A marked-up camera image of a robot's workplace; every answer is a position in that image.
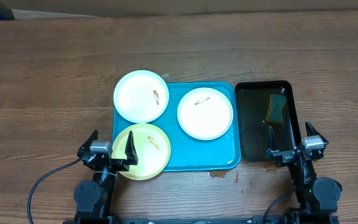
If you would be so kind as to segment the white plate pink rim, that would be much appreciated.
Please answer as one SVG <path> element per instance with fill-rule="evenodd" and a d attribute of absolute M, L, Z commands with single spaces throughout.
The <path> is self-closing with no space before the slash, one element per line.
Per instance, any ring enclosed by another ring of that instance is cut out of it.
<path fill-rule="evenodd" d="M 222 92 L 214 88 L 195 88 L 180 100 L 177 119 L 187 135 L 209 141 L 221 137 L 229 130 L 234 110 Z"/>

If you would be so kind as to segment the blue plastic tray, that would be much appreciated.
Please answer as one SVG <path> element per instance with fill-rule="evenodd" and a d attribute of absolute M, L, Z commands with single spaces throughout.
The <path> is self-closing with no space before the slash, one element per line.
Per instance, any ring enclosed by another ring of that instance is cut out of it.
<path fill-rule="evenodd" d="M 241 146 L 236 112 L 236 98 L 233 87 L 226 82 L 186 82 L 167 83 L 169 102 L 163 114 L 152 124 L 160 128 L 168 137 L 171 155 L 165 172 L 226 170 L 232 169 L 241 160 Z M 214 88 L 222 92 L 232 104 L 234 119 L 229 130 L 221 137 L 209 141 L 195 139 L 182 130 L 177 119 L 177 108 L 182 97 L 195 88 Z M 114 108 L 112 140 L 119 133 L 134 124 L 124 119 Z"/>

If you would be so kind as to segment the black water tray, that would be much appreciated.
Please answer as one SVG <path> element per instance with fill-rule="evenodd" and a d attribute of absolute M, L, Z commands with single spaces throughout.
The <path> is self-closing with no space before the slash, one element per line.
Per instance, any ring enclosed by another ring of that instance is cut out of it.
<path fill-rule="evenodd" d="M 267 122 L 270 95 L 283 95 L 287 103 L 283 124 Z M 266 151 L 269 127 L 275 135 L 278 148 L 287 151 L 300 145 L 301 134 L 291 84 L 285 80 L 242 82 L 235 87 L 237 116 L 241 137 L 241 151 L 248 162 L 268 161 Z"/>

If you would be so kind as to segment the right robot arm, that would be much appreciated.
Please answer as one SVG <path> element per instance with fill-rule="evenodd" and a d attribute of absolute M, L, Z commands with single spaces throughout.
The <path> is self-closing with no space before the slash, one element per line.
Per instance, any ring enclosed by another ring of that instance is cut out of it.
<path fill-rule="evenodd" d="M 293 189 L 281 195 L 266 209 L 263 223 L 338 223 L 337 202 L 341 197 L 342 185 L 329 177 L 317 177 L 313 162 L 324 157 L 324 150 L 329 144 L 313 125 L 305 123 L 307 137 L 301 144 L 288 151 L 278 149 L 272 128 L 268 132 L 268 149 L 266 157 L 273 159 L 277 167 L 287 167 Z M 298 206 L 288 208 L 280 217 L 270 216 L 271 209 L 281 200 L 295 194 Z"/>

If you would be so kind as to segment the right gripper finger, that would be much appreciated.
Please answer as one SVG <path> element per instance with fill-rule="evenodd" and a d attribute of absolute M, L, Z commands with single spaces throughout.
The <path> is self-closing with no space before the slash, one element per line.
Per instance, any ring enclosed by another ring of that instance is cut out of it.
<path fill-rule="evenodd" d="M 268 128 L 268 148 L 266 151 L 266 157 L 274 157 L 275 153 L 279 152 L 277 142 L 272 127 Z"/>
<path fill-rule="evenodd" d="M 314 128 L 314 126 L 311 124 L 310 121 L 305 122 L 305 128 L 308 137 L 319 136 L 321 140 L 324 142 L 324 145 L 329 144 L 328 140 Z"/>

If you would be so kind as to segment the yellow plate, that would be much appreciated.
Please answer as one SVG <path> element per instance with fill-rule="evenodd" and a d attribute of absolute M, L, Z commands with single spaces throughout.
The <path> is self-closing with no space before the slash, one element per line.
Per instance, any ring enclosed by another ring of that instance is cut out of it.
<path fill-rule="evenodd" d="M 133 133 L 138 164 L 129 171 L 122 171 L 124 177 L 132 180 L 147 180 L 161 173 L 169 162 L 171 145 L 167 135 L 152 124 L 134 124 L 119 133 L 112 144 L 112 157 L 125 159 L 125 146 L 129 133 Z"/>

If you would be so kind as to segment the white plate mint rim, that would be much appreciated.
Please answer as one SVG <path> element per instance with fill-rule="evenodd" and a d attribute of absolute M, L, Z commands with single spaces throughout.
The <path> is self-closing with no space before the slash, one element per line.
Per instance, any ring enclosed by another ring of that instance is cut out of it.
<path fill-rule="evenodd" d="M 169 97 L 167 83 L 160 75 L 136 70 L 118 81 L 113 103 L 116 111 L 127 121 L 149 123 L 163 114 Z"/>

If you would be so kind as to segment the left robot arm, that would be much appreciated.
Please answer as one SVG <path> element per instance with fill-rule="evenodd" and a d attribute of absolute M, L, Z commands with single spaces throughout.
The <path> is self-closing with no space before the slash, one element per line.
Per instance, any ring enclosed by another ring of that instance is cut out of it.
<path fill-rule="evenodd" d="M 96 129 L 78 149 L 79 160 L 93 171 L 93 178 L 80 182 L 74 190 L 74 223 L 116 223 L 117 218 L 110 215 L 110 206 L 117 173 L 127 172 L 130 166 L 138 164 L 133 132 L 126 139 L 124 153 L 124 159 L 112 158 L 111 142 L 98 140 Z"/>

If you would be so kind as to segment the green yellow sponge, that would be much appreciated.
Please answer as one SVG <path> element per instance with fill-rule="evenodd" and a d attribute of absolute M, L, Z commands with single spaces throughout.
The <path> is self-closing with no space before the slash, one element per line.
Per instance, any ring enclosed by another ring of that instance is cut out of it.
<path fill-rule="evenodd" d="M 287 98 L 283 95 L 270 95 L 266 121 L 269 123 L 283 124 L 283 112 Z"/>

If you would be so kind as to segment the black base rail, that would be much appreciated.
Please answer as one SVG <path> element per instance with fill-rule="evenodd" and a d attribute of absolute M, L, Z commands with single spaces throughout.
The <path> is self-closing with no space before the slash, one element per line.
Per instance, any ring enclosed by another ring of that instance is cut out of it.
<path fill-rule="evenodd" d="M 148 220 L 147 218 L 118 218 L 109 217 L 107 220 L 83 220 L 83 221 L 63 221 L 63 224 L 75 223 L 113 223 L 113 224 L 284 224 L 293 223 L 290 219 L 284 219 L 278 215 L 269 216 L 263 221 L 262 215 L 253 216 L 252 218 L 213 218 L 213 219 L 165 219 L 165 220 Z"/>

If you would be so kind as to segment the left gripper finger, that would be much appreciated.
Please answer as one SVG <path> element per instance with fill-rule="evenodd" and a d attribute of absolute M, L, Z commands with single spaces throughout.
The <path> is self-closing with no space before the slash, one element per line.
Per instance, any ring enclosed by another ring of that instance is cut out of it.
<path fill-rule="evenodd" d="M 129 165 L 137 165 L 138 157 L 136 153 L 136 149 L 134 146 L 134 135 L 132 131 L 129 131 L 126 147 L 125 147 L 125 155 L 127 156 L 126 161 Z"/>
<path fill-rule="evenodd" d="M 78 157 L 83 157 L 83 155 L 90 151 L 90 147 L 93 141 L 98 139 L 98 130 L 95 129 L 91 136 L 80 146 L 80 148 L 77 151 L 77 156 Z"/>

